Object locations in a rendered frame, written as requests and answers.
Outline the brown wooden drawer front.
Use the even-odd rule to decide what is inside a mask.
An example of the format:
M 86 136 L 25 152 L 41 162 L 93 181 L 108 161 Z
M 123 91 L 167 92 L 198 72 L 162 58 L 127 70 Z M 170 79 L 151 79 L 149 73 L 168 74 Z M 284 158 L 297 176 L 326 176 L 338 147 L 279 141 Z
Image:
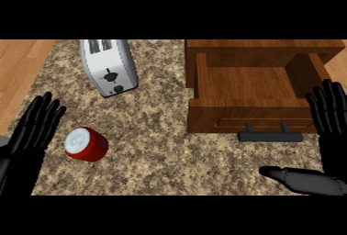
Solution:
M 315 133 L 307 101 L 300 99 L 207 99 L 189 101 L 188 133 L 236 133 L 253 125 L 255 132 Z

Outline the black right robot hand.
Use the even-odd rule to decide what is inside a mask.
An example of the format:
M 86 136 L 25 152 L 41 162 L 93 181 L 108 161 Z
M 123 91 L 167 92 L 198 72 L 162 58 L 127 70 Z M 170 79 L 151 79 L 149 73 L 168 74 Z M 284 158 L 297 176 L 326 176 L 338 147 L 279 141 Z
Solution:
M 322 171 L 261 166 L 258 173 L 298 194 L 347 196 L 347 94 L 329 79 L 306 94 L 319 135 Z

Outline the brown wooden drawer box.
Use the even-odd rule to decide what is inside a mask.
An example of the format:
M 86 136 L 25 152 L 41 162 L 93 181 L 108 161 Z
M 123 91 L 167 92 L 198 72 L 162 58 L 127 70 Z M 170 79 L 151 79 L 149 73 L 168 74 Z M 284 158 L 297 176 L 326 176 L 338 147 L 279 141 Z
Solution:
M 304 98 L 331 76 L 315 53 L 295 54 L 285 66 L 211 66 L 207 55 L 196 54 L 195 96 L 199 98 Z

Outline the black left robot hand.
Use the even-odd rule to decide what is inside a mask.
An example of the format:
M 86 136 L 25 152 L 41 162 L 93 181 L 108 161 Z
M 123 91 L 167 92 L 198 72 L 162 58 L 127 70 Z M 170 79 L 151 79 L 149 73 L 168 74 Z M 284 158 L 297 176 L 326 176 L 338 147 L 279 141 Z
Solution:
M 55 137 L 66 106 L 52 99 L 52 93 L 38 95 L 0 147 L 0 196 L 30 196 L 38 180 L 49 143 Z

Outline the silver toaster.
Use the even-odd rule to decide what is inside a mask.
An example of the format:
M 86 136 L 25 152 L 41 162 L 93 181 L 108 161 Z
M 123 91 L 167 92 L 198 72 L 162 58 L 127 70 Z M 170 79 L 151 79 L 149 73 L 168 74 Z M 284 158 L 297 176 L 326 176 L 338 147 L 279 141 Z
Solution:
M 102 95 L 111 97 L 139 86 L 139 77 L 126 39 L 80 40 L 86 74 Z

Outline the brown wooden cabinet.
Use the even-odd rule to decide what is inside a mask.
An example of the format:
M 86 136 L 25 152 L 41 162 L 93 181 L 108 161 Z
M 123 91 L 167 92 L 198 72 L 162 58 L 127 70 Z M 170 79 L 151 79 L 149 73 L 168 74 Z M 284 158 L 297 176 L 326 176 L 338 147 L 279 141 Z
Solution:
M 328 63 L 344 49 L 341 39 L 186 39 L 186 87 L 195 84 L 198 53 L 216 67 L 282 67 L 298 53 L 313 53 Z

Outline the red can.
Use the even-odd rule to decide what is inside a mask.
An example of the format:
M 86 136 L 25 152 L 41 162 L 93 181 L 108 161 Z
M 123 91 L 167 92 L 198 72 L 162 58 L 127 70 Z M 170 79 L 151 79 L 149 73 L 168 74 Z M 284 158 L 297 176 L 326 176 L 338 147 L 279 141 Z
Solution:
M 108 153 L 108 139 L 89 127 L 74 129 L 65 139 L 66 155 L 86 162 L 97 162 Z

